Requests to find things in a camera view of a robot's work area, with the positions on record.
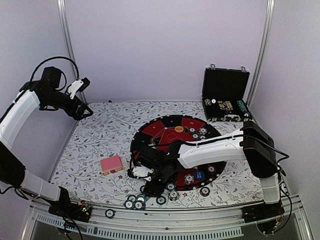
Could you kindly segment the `blue chip stack seat one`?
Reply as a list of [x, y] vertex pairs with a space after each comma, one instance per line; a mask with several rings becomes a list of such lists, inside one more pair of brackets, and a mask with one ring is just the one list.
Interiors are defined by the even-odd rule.
[[201, 127], [199, 130], [198, 130], [198, 133], [200, 134], [200, 135], [205, 135], [205, 134], [207, 134], [207, 129], [206, 128], [204, 128], [204, 127]]

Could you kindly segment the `orange big blind button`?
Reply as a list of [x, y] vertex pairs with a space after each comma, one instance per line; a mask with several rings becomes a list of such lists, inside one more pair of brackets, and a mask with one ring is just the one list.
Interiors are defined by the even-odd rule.
[[183, 126], [175, 126], [174, 127], [174, 130], [177, 132], [177, 133], [182, 133], [184, 131], [184, 127]]

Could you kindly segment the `brown chip stack seat three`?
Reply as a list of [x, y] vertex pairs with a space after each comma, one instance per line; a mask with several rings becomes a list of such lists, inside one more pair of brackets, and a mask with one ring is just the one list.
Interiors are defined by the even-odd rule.
[[207, 173], [211, 176], [215, 175], [217, 173], [216, 168], [213, 165], [208, 165]]

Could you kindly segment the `brown 100 poker chip stack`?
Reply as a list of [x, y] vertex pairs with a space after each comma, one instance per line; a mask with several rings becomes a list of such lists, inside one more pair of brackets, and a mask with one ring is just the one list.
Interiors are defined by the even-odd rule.
[[203, 196], [203, 197], [207, 197], [210, 195], [210, 189], [208, 187], [202, 187], [200, 189], [200, 194]]

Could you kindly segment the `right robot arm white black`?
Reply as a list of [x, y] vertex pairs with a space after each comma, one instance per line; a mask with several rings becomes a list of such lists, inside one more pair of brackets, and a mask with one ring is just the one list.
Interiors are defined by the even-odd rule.
[[132, 154], [132, 176], [148, 182], [144, 189], [152, 197], [159, 197], [169, 179], [183, 170], [245, 159], [262, 188], [260, 216], [269, 218], [281, 207], [280, 175], [285, 172], [276, 155], [282, 155], [283, 160], [289, 155], [276, 149], [274, 140], [253, 121], [244, 122], [242, 128], [226, 135], [195, 141], [150, 143]]

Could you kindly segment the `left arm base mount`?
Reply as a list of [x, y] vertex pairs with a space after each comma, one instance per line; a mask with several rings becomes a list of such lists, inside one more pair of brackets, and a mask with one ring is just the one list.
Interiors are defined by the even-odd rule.
[[92, 213], [92, 205], [84, 201], [47, 201], [50, 204], [48, 212], [59, 217], [70, 217], [72, 220], [88, 223]]

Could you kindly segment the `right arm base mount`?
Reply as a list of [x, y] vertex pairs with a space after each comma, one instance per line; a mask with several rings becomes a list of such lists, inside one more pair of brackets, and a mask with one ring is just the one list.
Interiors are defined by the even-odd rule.
[[242, 218], [245, 223], [256, 223], [257, 229], [264, 235], [276, 232], [283, 221], [285, 210], [282, 202], [273, 204], [260, 203], [241, 208]]

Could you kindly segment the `blue chip stack seat four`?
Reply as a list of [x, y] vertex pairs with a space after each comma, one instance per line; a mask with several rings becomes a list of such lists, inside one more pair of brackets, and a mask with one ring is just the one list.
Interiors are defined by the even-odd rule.
[[192, 174], [187, 174], [184, 176], [184, 179], [183, 179], [184, 183], [186, 185], [192, 185], [195, 181], [195, 177], [192, 175]]

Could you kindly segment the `blue small blind button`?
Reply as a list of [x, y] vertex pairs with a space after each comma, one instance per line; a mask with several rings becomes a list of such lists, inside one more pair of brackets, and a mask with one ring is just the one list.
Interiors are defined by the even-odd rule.
[[193, 176], [197, 181], [201, 181], [205, 178], [205, 173], [202, 170], [197, 170], [194, 172]]

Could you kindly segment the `green chip cluster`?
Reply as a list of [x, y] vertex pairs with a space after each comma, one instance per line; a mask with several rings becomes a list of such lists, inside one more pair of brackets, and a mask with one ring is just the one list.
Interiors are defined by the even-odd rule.
[[137, 200], [135, 203], [134, 203], [134, 208], [136, 210], [144, 210], [146, 207], [145, 203], [143, 201], [139, 201]]
[[143, 203], [145, 203], [145, 202], [146, 202], [146, 197], [145, 197], [143, 194], [139, 194], [139, 195], [136, 196], [136, 200], [137, 200], [138, 202], [143, 202]]

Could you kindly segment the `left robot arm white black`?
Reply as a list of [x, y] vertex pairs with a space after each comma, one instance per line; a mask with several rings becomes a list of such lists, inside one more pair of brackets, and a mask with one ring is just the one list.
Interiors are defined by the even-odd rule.
[[85, 77], [60, 87], [60, 69], [43, 69], [27, 81], [0, 118], [0, 181], [21, 196], [40, 198], [63, 216], [74, 213], [68, 190], [48, 181], [72, 121], [93, 115], [77, 94], [90, 85]]

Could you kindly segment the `green chip front cluster top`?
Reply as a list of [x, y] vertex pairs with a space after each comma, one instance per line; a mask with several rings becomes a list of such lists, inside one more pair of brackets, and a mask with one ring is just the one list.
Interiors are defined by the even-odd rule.
[[143, 202], [143, 203], [145, 203], [145, 202], [146, 202], [146, 197], [145, 197], [143, 194], [139, 194], [139, 195], [136, 196], [136, 200], [137, 200], [138, 202]]

